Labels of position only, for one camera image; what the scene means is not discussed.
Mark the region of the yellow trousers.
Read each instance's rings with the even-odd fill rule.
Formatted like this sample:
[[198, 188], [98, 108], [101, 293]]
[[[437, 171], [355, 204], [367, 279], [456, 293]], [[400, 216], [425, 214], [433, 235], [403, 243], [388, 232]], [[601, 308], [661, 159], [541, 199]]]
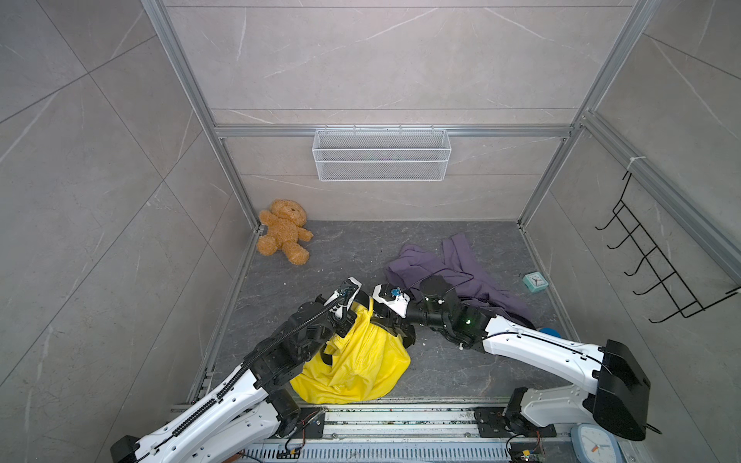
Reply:
[[349, 404], [385, 397], [411, 364], [401, 336], [372, 324], [374, 303], [354, 303], [355, 324], [306, 363], [291, 380], [293, 391], [312, 404]]

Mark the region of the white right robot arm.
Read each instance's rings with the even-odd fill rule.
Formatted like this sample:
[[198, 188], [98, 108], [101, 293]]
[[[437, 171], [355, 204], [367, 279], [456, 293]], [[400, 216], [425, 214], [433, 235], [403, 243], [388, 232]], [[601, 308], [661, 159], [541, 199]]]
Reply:
[[459, 349], [507, 357], [565, 380], [563, 387], [514, 390], [503, 413], [510, 432], [528, 435], [555, 424], [598, 424], [640, 442], [650, 431], [650, 380], [624, 343], [577, 343], [543, 333], [461, 300], [453, 285], [430, 276], [414, 298], [390, 284], [372, 291], [382, 327], [412, 345], [416, 326], [428, 327]]

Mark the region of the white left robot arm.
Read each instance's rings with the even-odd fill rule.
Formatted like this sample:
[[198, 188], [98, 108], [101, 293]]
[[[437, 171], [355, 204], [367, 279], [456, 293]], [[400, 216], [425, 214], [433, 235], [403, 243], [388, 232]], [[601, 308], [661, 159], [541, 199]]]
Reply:
[[361, 285], [350, 278], [328, 298], [305, 303], [248, 353], [212, 392], [162, 428], [123, 436], [115, 462], [219, 462], [248, 444], [295, 429], [300, 408], [286, 386], [335, 335], [356, 320]]

